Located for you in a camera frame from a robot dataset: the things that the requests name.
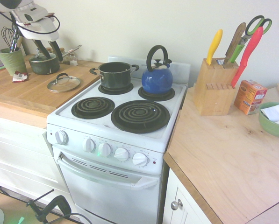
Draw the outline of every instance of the yellow knife handle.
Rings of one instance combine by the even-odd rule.
[[[208,65],[211,65],[213,55],[214,55],[221,39],[222,39],[222,29],[219,29],[217,31],[217,33],[215,34],[215,37],[213,38],[210,49],[208,51],[208,56],[207,56],[207,60],[206,60]]]

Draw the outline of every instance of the box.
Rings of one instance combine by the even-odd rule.
[[[268,89],[255,81],[243,80],[240,84],[234,105],[246,115],[255,114]]]

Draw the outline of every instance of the oven door handle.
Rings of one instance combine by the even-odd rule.
[[[69,161],[66,161],[65,156],[57,159],[57,163],[62,165],[65,169],[74,173],[80,177],[83,177],[89,181],[93,181],[96,183],[104,184],[107,186],[112,186],[116,188],[129,189],[129,190],[142,190],[149,187],[152,187],[158,183],[158,180],[155,178],[149,178],[146,176],[141,177],[137,182],[122,182],[118,180],[110,180],[107,178],[103,178],[102,176],[95,175],[89,170],[82,170],[70,164]]]

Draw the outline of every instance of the bowl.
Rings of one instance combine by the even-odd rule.
[[[267,131],[269,134],[272,134],[276,137],[279,137],[279,124],[276,124],[270,121],[261,111],[261,109],[276,106],[279,103],[277,102],[269,102],[260,105],[259,107],[259,122],[262,128]]]

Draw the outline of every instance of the burner drip pan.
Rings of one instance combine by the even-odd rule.
[[[96,119],[106,116],[114,109],[114,102],[104,97],[90,97],[77,102],[72,114],[77,118]]]
[[[161,104],[134,100],[119,105],[111,114],[113,124],[126,132],[149,133],[168,124],[170,114]]]
[[[143,87],[140,87],[138,90],[138,94],[147,100],[152,100],[152,101],[167,101],[169,99],[172,99],[175,96],[175,90],[171,88],[168,92],[162,93],[162,94],[152,94],[148,93],[143,89]]]
[[[111,88],[106,88],[102,85],[99,86],[99,91],[102,93],[105,93],[107,95],[121,95],[127,92],[130,92],[133,89],[133,84],[130,83],[130,85],[128,85],[125,88],[121,88],[121,89],[111,89]]]

